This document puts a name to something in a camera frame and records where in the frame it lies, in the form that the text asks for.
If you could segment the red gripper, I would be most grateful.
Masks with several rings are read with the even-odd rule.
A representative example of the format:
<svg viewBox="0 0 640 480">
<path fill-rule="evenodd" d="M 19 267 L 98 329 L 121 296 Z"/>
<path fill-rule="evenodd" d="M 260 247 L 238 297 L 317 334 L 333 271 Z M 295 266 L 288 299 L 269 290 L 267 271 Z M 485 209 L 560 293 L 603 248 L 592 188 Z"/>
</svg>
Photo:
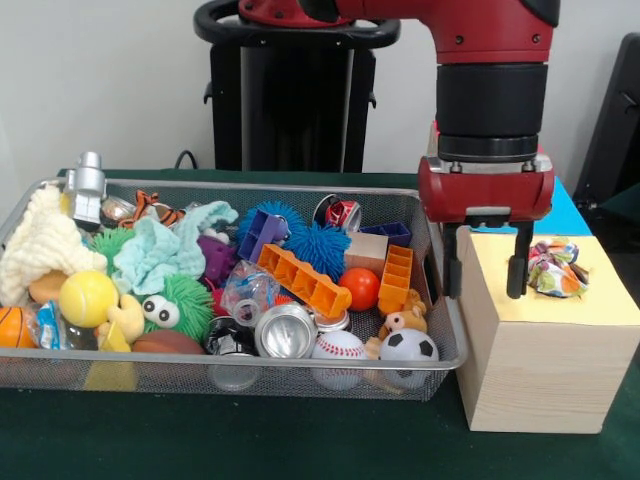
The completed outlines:
<svg viewBox="0 0 640 480">
<path fill-rule="evenodd" d="M 418 169 L 419 196 L 426 217 L 443 225 L 443 293 L 456 299 L 462 289 L 463 260 L 469 247 L 467 225 L 517 230 L 508 262 L 507 295 L 526 294 L 528 258 L 534 223 L 551 210 L 555 173 L 550 158 L 539 153 L 525 171 L 521 163 L 463 163 L 459 172 L 438 157 L 424 156 Z"/>
</svg>

